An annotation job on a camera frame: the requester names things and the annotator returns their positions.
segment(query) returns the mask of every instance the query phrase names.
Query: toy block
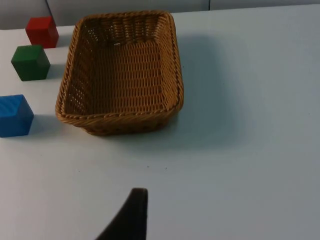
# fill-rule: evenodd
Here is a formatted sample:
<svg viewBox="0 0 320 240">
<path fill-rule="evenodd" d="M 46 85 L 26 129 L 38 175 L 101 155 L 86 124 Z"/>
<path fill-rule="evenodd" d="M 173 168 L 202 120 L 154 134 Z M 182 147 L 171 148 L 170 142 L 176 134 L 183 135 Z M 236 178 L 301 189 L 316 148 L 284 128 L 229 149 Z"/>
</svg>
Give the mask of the toy block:
<svg viewBox="0 0 320 240">
<path fill-rule="evenodd" d="M 23 95 L 0 96 L 0 138 L 28 135 L 33 119 Z"/>
<path fill-rule="evenodd" d="M 46 79 L 50 68 L 41 45 L 18 46 L 11 63 L 22 81 Z"/>
<path fill-rule="evenodd" d="M 57 45 L 59 34 L 52 16 L 31 17 L 25 31 L 32 45 L 42 45 L 44 49 Z"/>
</svg>

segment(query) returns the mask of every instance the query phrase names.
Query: blue cube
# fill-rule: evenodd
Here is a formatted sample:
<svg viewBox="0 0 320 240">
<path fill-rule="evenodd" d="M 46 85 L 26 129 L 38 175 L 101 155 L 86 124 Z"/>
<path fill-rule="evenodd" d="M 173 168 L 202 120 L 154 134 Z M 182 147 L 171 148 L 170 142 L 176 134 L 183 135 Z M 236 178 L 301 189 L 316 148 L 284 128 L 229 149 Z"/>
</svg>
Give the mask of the blue cube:
<svg viewBox="0 0 320 240">
<path fill-rule="evenodd" d="M 23 95 L 0 96 L 0 138 L 28 135 L 33 119 Z"/>
</svg>

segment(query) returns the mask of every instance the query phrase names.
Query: black object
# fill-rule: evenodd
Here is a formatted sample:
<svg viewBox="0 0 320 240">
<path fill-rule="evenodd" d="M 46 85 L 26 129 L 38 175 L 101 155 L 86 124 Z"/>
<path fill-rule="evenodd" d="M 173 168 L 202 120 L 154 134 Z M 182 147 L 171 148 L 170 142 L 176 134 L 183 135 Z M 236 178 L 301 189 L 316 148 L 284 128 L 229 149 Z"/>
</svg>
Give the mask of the black object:
<svg viewBox="0 0 320 240">
<path fill-rule="evenodd" d="M 148 190 L 133 188 L 118 214 L 96 240 L 146 240 Z"/>
</svg>

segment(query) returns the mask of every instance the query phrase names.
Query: gray wall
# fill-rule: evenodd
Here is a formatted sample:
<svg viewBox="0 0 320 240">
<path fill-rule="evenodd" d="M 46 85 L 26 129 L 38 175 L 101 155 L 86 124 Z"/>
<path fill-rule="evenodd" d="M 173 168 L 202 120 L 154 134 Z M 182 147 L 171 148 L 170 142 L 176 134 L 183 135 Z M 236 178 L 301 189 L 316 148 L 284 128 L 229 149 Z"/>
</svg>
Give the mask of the gray wall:
<svg viewBox="0 0 320 240">
<path fill-rule="evenodd" d="M 209 10 L 209 0 L 47 0 L 58 26 L 74 25 L 89 14 L 167 10 L 191 12 Z"/>
<path fill-rule="evenodd" d="M 320 4 L 320 0 L 210 0 L 210 9 L 240 9 L 303 4 Z"/>
<path fill-rule="evenodd" d="M 0 0 L 0 29 L 23 29 L 31 17 L 49 15 L 45 0 Z"/>
</svg>

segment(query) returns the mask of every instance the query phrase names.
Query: rectangular basket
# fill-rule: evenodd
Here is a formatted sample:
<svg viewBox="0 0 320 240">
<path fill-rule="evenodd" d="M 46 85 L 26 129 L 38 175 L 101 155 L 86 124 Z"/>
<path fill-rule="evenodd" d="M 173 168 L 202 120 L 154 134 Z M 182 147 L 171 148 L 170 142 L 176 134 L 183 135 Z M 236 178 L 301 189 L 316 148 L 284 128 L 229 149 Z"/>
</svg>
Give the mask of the rectangular basket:
<svg viewBox="0 0 320 240">
<path fill-rule="evenodd" d="M 95 14 L 77 23 L 55 106 L 59 120 L 93 135 L 148 132 L 183 103 L 171 14 Z"/>
</svg>

